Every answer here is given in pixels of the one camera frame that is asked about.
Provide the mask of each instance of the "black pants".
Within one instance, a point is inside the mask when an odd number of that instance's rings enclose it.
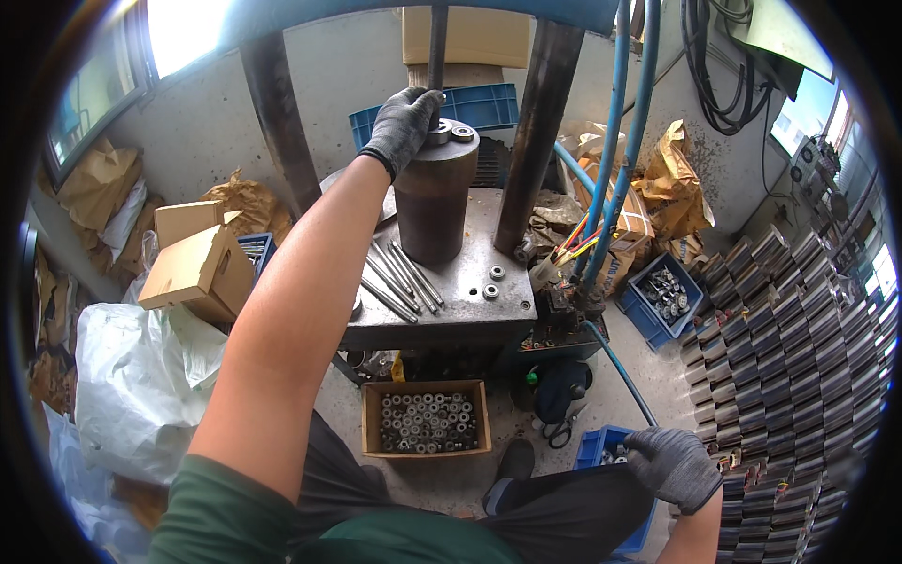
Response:
[[[510,482],[497,514],[477,523],[528,563],[597,564],[639,528],[651,506],[651,494],[626,465],[611,465]],[[403,508],[314,411],[291,547],[358,515]]]

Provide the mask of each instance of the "wooden box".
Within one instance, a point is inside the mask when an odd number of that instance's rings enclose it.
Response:
[[[485,406],[485,384],[482,380],[450,380],[440,382],[374,382],[361,387],[363,394],[362,429],[364,456],[374,458],[448,458],[483,454],[492,451],[492,431]],[[382,452],[382,396],[386,393],[467,393],[473,404],[479,447],[471,450],[437,452],[435,454]]]

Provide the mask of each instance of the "blue crate on shelf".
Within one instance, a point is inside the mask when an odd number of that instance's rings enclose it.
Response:
[[[579,470],[581,468],[599,466],[602,461],[602,450],[606,449],[613,454],[617,449],[617,445],[622,444],[623,439],[632,432],[632,429],[616,425],[605,425],[599,430],[585,431],[583,439],[579,442],[579,450],[576,452],[573,469]],[[655,514],[655,505],[657,504],[658,500],[656,499],[651,506],[649,518],[623,544],[617,547],[611,553],[612,555],[630,554],[642,550],[642,547],[645,546],[645,540],[649,536],[651,517]]]
[[[447,88],[442,117],[464,122],[476,131],[506,129],[517,124],[517,90],[511,82]],[[373,123],[382,106],[373,106],[348,116],[357,151],[369,143]]]
[[[677,277],[679,282],[686,287],[686,297],[689,299],[689,311],[670,324],[655,311],[654,306],[649,303],[645,293],[640,288],[641,283],[649,273],[660,270],[663,266],[666,266]],[[642,272],[630,278],[629,282],[627,282],[626,291],[617,300],[617,308],[630,318],[630,321],[645,338],[645,342],[649,344],[651,350],[657,351],[661,345],[667,343],[670,339],[677,338],[691,330],[692,318],[695,316],[695,310],[698,309],[698,304],[701,303],[703,296],[698,284],[695,283],[692,276],[689,276],[682,263],[671,253],[664,253],[646,266]]]
[[[272,233],[257,233],[253,235],[242,235],[237,237],[238,244],[247,244],[247,243],[260,243],[263,245],[263,253],[259,259],[254,260],[251,258],[251,262],[253,263],[253,286],[257,285],[257,279],[260,278],[260,273],[263,272],[263,269],[266,268],[266,265],[270,263],[270,259],[276,252],[276,242],[272,239]]]

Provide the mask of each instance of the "gray work glove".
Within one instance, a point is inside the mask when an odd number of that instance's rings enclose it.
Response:
[[[630,448],[626,458],[639,481],[683,515],[701,509],[723,483],[693,432],[649,427],[628,435],[623,446]]]
[[[382,104],[370,142],[358,154],[379,159],[394,182],[426,141],[429,117],[444,101],[445,95],[438,90],[404,88]]]

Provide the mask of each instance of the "metal table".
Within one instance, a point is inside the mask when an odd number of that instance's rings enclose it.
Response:
[[[420,266],[445,300],[445,307],[437,315],[424,307],[419,322],[408,323],[370,292],[361,290],[364,310],[348,324],[341,350],[506,345],[526,337],[537,318],[529,276],[521,264],[492,246],[502,190],[471,188],[469,198],[460,254],[440,267]],[[390,240],[400,241],[397,221],[383,223],[374,238],[382,249]],[[372,249],[370,254],[379,262]],[[493,264],[504,267],[502,280],[489,277]],[[368,265],[364,274],[390,293]],[[483,297],[483,286],[490,282],[500,290],[495,300]]]

